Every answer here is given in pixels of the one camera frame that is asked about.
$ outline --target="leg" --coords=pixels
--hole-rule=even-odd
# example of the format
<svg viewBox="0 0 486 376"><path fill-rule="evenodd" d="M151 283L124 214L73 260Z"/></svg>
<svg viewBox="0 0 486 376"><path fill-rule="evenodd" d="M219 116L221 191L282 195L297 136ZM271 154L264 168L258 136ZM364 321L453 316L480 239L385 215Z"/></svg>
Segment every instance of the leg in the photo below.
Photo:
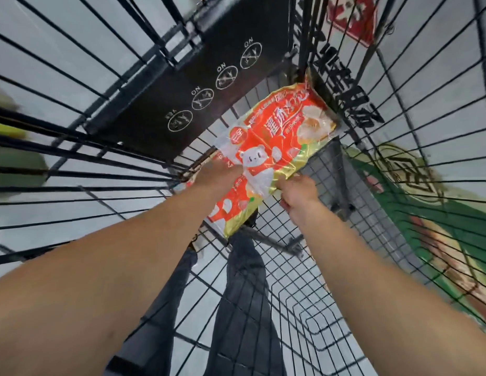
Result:
<svg viewBox="0 0 486 376"><path fill-rule="evenodd" d="M121 365L134 363L141 369L143 375L169 375L173 349L173 334L177 309L184 293L189 272L196 264L196 252L188 248L173 271L170 279L142 317L141 322L148 321L134 335L128 338L116 356L110 361L107 370L121 374L136 374L123 372Z"/></svg>
<svg viewBox="0 0 486 376"><path fill-rule="evenodd" d="M265 265L241 232L229 240L227 286L215 317L205 376L286 375L280 340L266 299Z"/></svg>

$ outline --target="hand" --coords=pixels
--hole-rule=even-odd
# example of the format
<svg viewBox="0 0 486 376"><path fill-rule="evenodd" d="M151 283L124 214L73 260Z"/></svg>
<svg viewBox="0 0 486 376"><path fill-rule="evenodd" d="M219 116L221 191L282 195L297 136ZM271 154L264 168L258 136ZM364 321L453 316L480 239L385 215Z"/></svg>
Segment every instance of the hand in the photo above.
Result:
<svg viewBox="0 0 486 376"><path fill-rule="evenodd" d="M321 205L314 181L305 175L296 173L289 179L280 178L276 186L281 190L280 205L297 226L304 222L311 207Z"/></svg>
<svg viewBox="0 0 486 376"><path fill-rule="evenodd" d="M227 163L214 159L203 165L194 180L195 186L201 186L216 197L217 201L227 194L234 181L243 173L243 166L227 167Z"/></svg>

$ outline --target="shopping cart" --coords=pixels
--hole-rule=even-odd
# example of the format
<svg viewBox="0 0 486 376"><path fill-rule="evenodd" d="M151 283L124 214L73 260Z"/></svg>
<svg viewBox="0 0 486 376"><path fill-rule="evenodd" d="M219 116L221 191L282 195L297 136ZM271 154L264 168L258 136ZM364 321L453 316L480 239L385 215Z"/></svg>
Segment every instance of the shopping cart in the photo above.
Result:
<svg viewBox="0 0 486 376"><path fill-rule="evenodd" d="M486 332L486 0L0 0L0 276L171 196L308 66L343 124L301 172ZM287 373L375 374L278 201L243 229ZM226 283L227 240L205 221L194 246L172 375L203 372Z"/></svg>

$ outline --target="black panel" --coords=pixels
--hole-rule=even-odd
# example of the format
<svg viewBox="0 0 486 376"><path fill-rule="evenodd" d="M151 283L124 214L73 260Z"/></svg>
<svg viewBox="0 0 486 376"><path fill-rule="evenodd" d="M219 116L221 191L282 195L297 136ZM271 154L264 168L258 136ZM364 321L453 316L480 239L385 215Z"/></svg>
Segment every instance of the black panel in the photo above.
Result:
<svg viewBox="0 0 486 376"><path fill-rule="evenodd" d="M198 48L176 69L157 57L87 130L155 158L175 158L280 64L288 19L289 0L219 0L194 20Z"/></svg>

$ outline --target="printed icon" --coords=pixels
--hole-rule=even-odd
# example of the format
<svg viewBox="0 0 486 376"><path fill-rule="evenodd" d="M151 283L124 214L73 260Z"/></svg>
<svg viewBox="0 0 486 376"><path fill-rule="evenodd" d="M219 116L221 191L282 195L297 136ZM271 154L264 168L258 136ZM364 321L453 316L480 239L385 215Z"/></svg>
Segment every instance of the printed icon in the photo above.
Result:
<svg viewBox="0 0 486 376"><path fill-rule="evenodd" d="M199 111L203 108L208 107L213 99L214 91L211 88L205 88L199 91L196 95L194 95L194 98L192 98L192 108L196 109L196 111Z"/></svg>
<svg viewBox="0 0 486 376"><path fill-rule="evenodd" d="M243 51L243 55L240 59L241 68L249 69L252 67L259 60L260 53L262 53L262 45L260 43L255 42L248 46L245 51Z"/></svg>
<svg viewBox="0 0 486 376"><path fill-rule="evenodd" d="M180 132L185 129L192 121L192 112L188 110L177 112L168 120L168 130L170 132Z"/></svg>
<svg viewBox="0 0 486 376"><path fill-rule="evenodd" d="M327 22L332 23L354 40L360 40L365 47L374 42L377 10L374 0L328 0Z"/></svg>
<svg viewBox="0 0 486 376"><path fill-rule="evenodd" d="M236 66L224 67L215 80L215 86L219 90L223 90L233 84L237 76L238 68Z"/></svg>

